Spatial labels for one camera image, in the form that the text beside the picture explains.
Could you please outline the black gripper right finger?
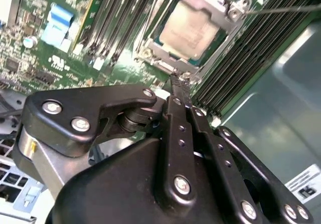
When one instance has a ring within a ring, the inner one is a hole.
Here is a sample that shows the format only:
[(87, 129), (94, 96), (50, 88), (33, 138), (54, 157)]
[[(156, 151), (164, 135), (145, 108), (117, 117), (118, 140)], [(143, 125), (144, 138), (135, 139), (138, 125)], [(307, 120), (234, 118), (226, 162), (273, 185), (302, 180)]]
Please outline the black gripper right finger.
[(224, 223), (314, 222), (308, 209), (229, 128), (211, 129), (203, 112), (192, 105), (188, 79), (182, 80), (182, 97)]

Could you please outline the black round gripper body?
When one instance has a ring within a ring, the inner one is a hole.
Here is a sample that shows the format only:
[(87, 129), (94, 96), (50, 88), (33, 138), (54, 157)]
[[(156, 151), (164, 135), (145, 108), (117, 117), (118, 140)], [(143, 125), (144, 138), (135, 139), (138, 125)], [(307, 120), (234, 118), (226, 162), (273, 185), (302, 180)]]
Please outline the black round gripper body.
[(161, 208), (154, 196), (160, 148), (159, 140), (139, 141), (78, 173), (61, 189), (46, 223), (235, 223), (199, 156), (195, 205), (183, 216)]

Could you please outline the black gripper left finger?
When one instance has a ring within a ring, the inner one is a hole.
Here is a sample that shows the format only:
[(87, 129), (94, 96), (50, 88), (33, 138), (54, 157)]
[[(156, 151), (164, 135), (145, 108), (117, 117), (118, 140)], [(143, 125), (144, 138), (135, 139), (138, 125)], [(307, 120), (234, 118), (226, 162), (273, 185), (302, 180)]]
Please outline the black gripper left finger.
[(161, 208), (191, 209), (197, 200), (192, 126), (182, 80), (167, 99), (139, 84), (36, 92), (27, 97), (17, 144), (57, 199), (78, 173), (139, 141), (160, 141), (155, 199)]

